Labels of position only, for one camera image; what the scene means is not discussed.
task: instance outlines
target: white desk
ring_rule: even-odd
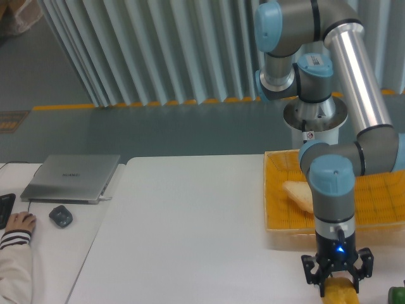
[[[69,304],[321,303],[303,253],[268,249],[263,156],[136,158],[115,200]],[[382,304],[402,284],[405,251],[372,250],[359,297]]]
[[[39,164],[9,164],[0,170],[0,195],[16,194],[13,213],[27,211],[28,203],[21,202],[20,195],[38,167]],[[118,167],[106,196],[114,193],[124,168]],[[98,205],[66,205],[73,222],[60,229],[49,218],[49,212],[60,204],[31,203],[30,212],[37,216],[31,241],[33,304],[67,301],[109,204],[103,201]]]

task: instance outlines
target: laptop logo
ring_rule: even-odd
[[[76,177],[76,176],[80,176],[80,173],[63,173],[62,176]]]

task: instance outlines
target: bread slice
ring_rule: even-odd
[[[293,182],[288,180],[283,183],[283,190],[290,199],[297,203],[300,209],[314,213],[312,192],[307,182]]]
[[[346,277],[330,277],[325,282],[323,304],[359,304],[353,283]]]

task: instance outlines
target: silver laptop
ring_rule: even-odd
[[[96,204],[119,161],[120,155],[49,155],[21,199]]]

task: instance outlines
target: gray floor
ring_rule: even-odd
[[[0,111],[90,103],[44,18],[0,42],[0,100]]]
[[[45,20],[0,44],[0,111],[89,103]],[[386,96],[405,132],[405,96]],[[262,154],[290,149],[285,101],[143,108],[32,111],[14,134],[0,134],[0,162],[42,163],[49,154],[136,156]],[[355,140],[350,121],[340,141]]]

